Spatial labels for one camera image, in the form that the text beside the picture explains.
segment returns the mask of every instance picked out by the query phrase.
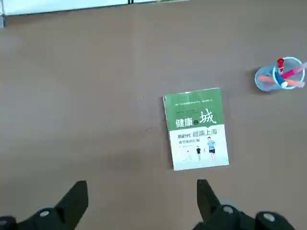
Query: metal screw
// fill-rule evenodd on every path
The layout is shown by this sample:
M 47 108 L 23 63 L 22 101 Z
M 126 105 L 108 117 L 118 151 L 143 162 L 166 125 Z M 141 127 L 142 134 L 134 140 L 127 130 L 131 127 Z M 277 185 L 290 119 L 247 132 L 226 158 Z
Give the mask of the metal screw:
M 225 212 L 228 212 L 229 214 L 232 214 L 234 211 L 232 210 L 232 208 L 231 207 L 229 207 L 229 206 L 225 206 L 224 208 L 223 208 L 223 210 L 225 211 Z
M 6 220 L 1 220 L 1 221 L 0 221 L 0 226 L 4 226 L 4 225 L 6 225 L 6 223 L 7 223 Z
M 49 215 L 49 211 L 43 211 L 39 214 L 40 217 L 45 217 Z
M 275 221 L 275 217 L 270 213 L 263 214 L 263 217 L 271 222 Z

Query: plastic cup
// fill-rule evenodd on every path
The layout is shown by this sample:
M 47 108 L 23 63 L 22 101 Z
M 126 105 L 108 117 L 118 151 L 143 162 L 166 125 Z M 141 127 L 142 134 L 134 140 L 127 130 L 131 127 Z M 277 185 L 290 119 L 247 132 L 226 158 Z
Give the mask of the plastic cup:
M 295 58 L 295 57 L 284 57 L 284 67 L 283 67 L 283 72 L 286 73 L 298 66 L 300 66 L 302 64 L 302 62 Z M 275 72 L 277 70 L 277 66 L 276 63 L 271 64 L 271 65 L 267 65 L 264 67 L 261 67 L 255 74 L 255 83 L 257 85 L 257 87 L 262 90 L 262 91 L 272 91 L 272 90 L 291 90 L 296 88 L 296 86 L 286 86 L 284 88 L 282 88 L 280 86 L 280 84 L 278 83 L 276 76 L 275 76 Z M 267 81 L 261 81 L 258 80 L 258 76 L 260 75 L 266 75 L 269 77 L 272 77 L 274 82 L 267 82 Z M 302 82 L 304 80 L 304 76 L 305 76 L 305 70 L 302 70 L 298 73 L 296 73 L 295 75 L 292 75 L 291 77 L 287 78 L 290 80 L 294 80 L 294 81 L 300 81 Z

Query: person illustration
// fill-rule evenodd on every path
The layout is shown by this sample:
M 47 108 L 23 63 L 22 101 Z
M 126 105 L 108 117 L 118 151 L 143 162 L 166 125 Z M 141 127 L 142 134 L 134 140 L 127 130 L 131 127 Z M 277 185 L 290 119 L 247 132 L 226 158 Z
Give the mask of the person illustration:
M 190 155 L 190 152 L 189 152 L 189 150 L 187 150 L 187 155 L 186 155 L 186 158 L 183 160 L 183 161 L 186 161 L 186 160 L 192 160 L 192 157 L 191 157 L 191 155 Z
M 213 159 L 215 158 L 215 141 L 211 140 L 211 137 L 208 137 L 208 146 L 209 146 L 209 153 L 211 153 L 211 160 L 213 163 Z
M 198 160 L 200 161 L 201 160 L 201 149 L 199 146 L 197 146 L 196 152 L 197 152 Z

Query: book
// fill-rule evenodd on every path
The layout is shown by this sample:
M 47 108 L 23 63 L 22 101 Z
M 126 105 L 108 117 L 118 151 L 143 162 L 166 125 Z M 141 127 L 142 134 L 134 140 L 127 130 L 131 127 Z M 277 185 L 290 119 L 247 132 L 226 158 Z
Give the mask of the book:
M 163 97 L 174 170 L 229 165 L 219 88 Z

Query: red marker cap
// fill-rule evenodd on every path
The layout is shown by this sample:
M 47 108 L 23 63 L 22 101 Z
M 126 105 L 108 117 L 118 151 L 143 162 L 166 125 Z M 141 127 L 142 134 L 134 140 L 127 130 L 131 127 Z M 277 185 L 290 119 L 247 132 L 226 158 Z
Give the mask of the red marker cap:
M 277 66 L 278 68 L 282 68 L 283 67 L 283 63 L 284 63 L 284 60 L 282 58 L 278 59 L 277 60 Z

